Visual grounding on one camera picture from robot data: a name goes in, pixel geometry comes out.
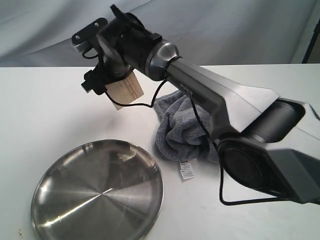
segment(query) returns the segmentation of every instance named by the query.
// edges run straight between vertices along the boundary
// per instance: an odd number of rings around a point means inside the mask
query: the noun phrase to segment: towel tag
[[[193,179],[196,177],[195,172],[189,161],[180,162],[180,172],[184,180]]]

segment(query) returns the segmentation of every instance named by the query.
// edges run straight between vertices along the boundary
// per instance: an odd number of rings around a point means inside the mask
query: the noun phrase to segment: white backdrop
[[[109,6],[136,14],[199,65],[291,63],[319,0],[0,0],[0,67],[93,66],[68,39]],[[308,46],[304,38],[302,49]],[[295,56],[302,60],[304,51]]]

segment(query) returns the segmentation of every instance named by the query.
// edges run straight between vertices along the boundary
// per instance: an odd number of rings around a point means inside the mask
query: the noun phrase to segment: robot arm
[[[320,118],[309,104],[189,63],[133,14],[111,9],[113,21],[99,18],[71,38],[78,52],[94,48],[103,61],[106,77],[101,82],[87,73],[87,92],[102,94],[133,68],[154,81],[167,79],[210,114],[210,138],[220,140],[220,163],[234,180],[301,204],[320,199]]]

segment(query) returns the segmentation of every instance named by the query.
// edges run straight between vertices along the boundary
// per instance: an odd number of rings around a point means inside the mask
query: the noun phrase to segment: metal plate
[[[164,196],[156,161],[120,140],[91,142],[56,161],[38,184],[32,223],[43,240],[138,240]]]

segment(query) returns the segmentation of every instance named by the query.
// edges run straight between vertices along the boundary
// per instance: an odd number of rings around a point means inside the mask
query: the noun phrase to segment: white table
[[[273,88],[310,102],[320,113],[320,64],[208,66],[242,84]],[[120,139],[153,155],[158,127],[153,109],[116,111],[105,96],[80,86],[88,68],[0,68],[0,239],[35,240],[30,217],[44,172],[69,150]],[[136,73],[149,102],[159,83]],[[175,88],[166,83],[160,95]],[[193,160],[196,178],[182,182],[176,162],[156,158],[164,178],[163,208],[147,240],[312,240],[320,236],[320,206],[292,202],[223,206],[219,167]],[[264,195],[225,177],[226,200]]]

